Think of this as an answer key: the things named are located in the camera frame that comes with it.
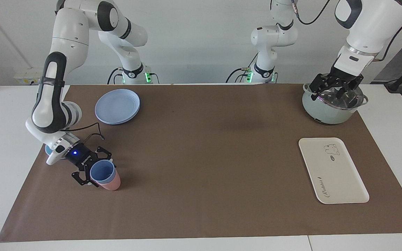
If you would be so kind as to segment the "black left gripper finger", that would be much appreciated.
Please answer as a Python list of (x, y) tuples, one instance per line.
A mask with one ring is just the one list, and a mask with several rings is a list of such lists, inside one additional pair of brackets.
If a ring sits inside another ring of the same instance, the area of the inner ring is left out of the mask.
[(363, 79), (363, 76), (357, 76), (351, 81), (345, 81), (344, 79), (337, 78), (336, 84), (337, 87), (340, 88), (336, 93), (337, 100), (341, 99), (345, 93), (356, 90)]
[(309, 90), (311, 91), (311, 100), (315, 101), (319, 95), (330, 89), (328, 83), (328, 75), (317, 74), (313, 81), (309, 84)]

